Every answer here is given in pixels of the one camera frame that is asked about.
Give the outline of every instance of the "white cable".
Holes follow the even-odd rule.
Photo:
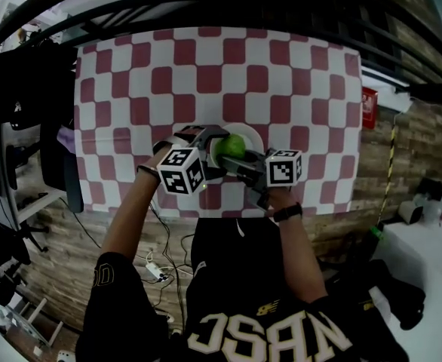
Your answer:
[[[152,251],[151,252],[149,252],[148,254],[147,254],[147,257],[142,257],[142,256],[139,256],[139,255],[136,255],[136,257],[138,257],[139,259],[142,259],[142,260],[145,260],[146,261],[146,263],[147,264],[149,264],[152,260],[153,260],[153,253],[152,253]]]
[[[160,269],[174,269],[174,267],[160,267]],[[177,268],[177,271],[184,272],[185,274],[188,274],[189,276],[193,276],[191,272],[184,271],[181,268]]]

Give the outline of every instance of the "black metal frame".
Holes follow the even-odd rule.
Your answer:
[[[0,24],[0,44],[23,24],[61,1],[63,0],[27,0]],[[426,26],[419,18],[411,14],[404,0],[346,1],[357,2],[357,4],[362,7],[376,7],[383,15],[388,14],[401,21],[429,43],[442,56],[442,38]],[[189,9],[190,11],[186,11],[190,13],[189,15],[182,15],[175,11],[156,19],[136,21],[148,10],[166,2],[192,2],[193,5],[191,5],[190,8],[180,8],[178,10],[180,12]],[[281,18],[277,20],[266,19],[263,16],[266,12],[266,6],[271,6],[273,10],[276,9],[273,7],[281,6],[284,11],[281,13],[275,12],[276,14],[280,14]],[[63,47],[78,46],[98,39],[112,38],[117,35],[145,32],[153,29],[204,25],[245,26],[292,32],[343,44],[357,49],[361,54],[365,55],[365,57],[362,57],[362,64],[364,66],[411,84],[414,87],[416,87],[418,82],[404,75],[402,73],[403,71],[409,72],[427,84],[436,84],[432,87],[441,87],[439,84],[442,83],[442,69],[426,56],[422,55],[418,50],[408,44],[404,44],[387,29],[381,28],[369,20],[355,17],[349,10],[340,10],[337,6],[333,5],[333,2],[328,0],[310,0],[309,8],[309,14],[320,17],[320,20],[323,21],[330,18],[330,20],[336,20],[338,27],[349,26],[358,33],[368,33],[378,39],[383,39],[386,44],[390,45],[388,47],[389,49],[393,48],[397,50],[397,52],[389,53],[387,50],[380,49],[368,41],[361,41],[352,36],[350,31],[344,33],[333,31],[332,29],[320,28],[320,26],[315,24],[302,25],[300,24],[301,22],[293,19],[293,17],[296,17],[298,14],[296,12],[296,6],[290,6],[285,0],[122,0],[102,5],[98,8],[70,17],[46,29],[25,44],[22,44],[21,47],[32,47],[38,44],[42,39],[78,25],[84,26],[84,29],[89,33],[62,44]],[[106,14],[110,15],[100,24],[97,25],[91,22],[92,19]],[[405,63],[400,57],[400,52],[410,55],[427,69],[431,70],[434,76],[437,76],[437,81],[427,76],[421,69],[414,68]],[[410,91],[410,87],[400,86],[397,87],[397,89]],[[419,93],[426,92],[426,90],[420,90],[419,86],[417,86],[417,91]]]

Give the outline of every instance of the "green apple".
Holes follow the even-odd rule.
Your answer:
[[[246,145],[242,136],[230,134],[228,137],[219,141],[215,147],[215,157],[220,154],[229,155],[233,158],[244,158]]]

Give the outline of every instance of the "black t-shirt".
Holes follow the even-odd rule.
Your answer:
[[[186,333],[170,342],[133,265],[106,253],[95,268],[77,360],[360,360],[342,331],[349,326],[344,310],[330,297],[307,304],[283,288],[259,293],[249,274],[233,286],[220,286],[200,263],[188,288]]]

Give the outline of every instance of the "checkered tablecloth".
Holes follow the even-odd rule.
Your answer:
[[[298,149],[306,214],[350,210],[361,131],[357,51],[316,38],[185,28],[102,41],[78,52],[75,147],[87,207],[113,211],[152,144],[187,124],[244,122],[265,144]],[[163,216],[261,216],[232,177],[194,197],[166,195]]]

